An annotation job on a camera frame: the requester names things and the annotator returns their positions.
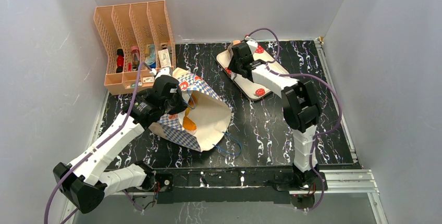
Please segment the blue checkered paper bag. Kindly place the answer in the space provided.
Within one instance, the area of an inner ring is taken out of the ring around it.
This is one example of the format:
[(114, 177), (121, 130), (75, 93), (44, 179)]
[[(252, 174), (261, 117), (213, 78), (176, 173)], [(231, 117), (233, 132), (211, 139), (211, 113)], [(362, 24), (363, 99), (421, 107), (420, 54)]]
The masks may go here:
[(185, 111), (161, 116), (158, 122), (149, 126), (149, 130), (170, 142), (194, 151), (220, 149), (219, 142), (227, 134), (232, 110), (201, 77), (181, 68), (173, 71), (173, 77), (179, 81), (185, 103), (191, 94), (198, 100), (196, 109), (188, 115), (197, 125), (197, 131), (191, 134), (182, 126)]

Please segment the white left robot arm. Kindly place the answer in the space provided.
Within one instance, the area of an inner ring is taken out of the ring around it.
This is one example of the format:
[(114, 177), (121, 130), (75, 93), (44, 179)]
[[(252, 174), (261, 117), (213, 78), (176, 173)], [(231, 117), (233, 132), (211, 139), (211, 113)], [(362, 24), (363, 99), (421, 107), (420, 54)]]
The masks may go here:
[(132, 95), (114, 123), (81, 155), (53, 169), (60, 192), (77, 209), (87, 214), (102, 200), (128, 188), (150, 191), (158, 184), (155, 170), (143, 161), (123, 169), (106, 171), (115, 157), (149, 126), (165, 114), (186, 108), (179, 81), (171, 75), (159, 75), (153, 87)]

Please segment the fake brown bread loaf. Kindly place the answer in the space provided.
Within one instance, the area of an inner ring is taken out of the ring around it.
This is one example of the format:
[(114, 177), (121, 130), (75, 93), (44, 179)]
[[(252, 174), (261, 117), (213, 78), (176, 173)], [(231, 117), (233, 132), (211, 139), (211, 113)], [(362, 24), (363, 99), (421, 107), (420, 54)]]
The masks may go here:
[(188, 116), (184, 116), (182, 126), (191, 134), (195, 134), (197, 131), (197, 125)]

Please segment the sugared orange fake bread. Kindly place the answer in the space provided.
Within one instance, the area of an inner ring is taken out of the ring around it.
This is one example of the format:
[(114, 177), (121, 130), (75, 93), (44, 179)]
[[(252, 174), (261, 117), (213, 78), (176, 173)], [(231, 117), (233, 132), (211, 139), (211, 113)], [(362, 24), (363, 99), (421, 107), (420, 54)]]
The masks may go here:
[(234, 45), (237, 45), (240, 43), (241, 43), (241, 40), (234, 40), (234, 41), (232, 41), (231, 45), (234, 46)]

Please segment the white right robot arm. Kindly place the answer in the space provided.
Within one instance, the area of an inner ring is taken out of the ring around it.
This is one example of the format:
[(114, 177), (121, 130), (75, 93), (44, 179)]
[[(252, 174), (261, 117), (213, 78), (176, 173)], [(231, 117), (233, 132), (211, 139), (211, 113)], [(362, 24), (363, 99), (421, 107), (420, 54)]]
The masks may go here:
[(276, 176), (268, 184), (277, 190), (308, 189), (317, 178), (314, 135), (322, 108), (311, 81), (299, 81), (288, 74), (278, 73), (270, 65), (254, 59), (254, 40), (233, 41), (228, 47), (228, 69), (255, 84), (269, 89), (281, 98), (283, 116), (294, 138), (293, 172)]

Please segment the fake ring donut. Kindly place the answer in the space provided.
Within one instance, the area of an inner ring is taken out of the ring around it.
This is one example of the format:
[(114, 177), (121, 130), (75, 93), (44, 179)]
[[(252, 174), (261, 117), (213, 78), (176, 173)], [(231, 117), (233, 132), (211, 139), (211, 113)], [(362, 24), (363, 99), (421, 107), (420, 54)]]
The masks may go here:
[(188, 99), (188, 101), (186, 102), (186, 106), (187, 106), (187, 108), (186, 108), (186, 110), (185, 110), (185, 116), (184, 116), (184, 119), (188, 117), (189, 113), (190, 113), (192, 110), (196, 109), (196, 107), (197, 107), (197, 101), (198, 101), (197, 98), (196, 98), (193, 94), (191, 94), (191, 95), (189, 96), (189, 99)]

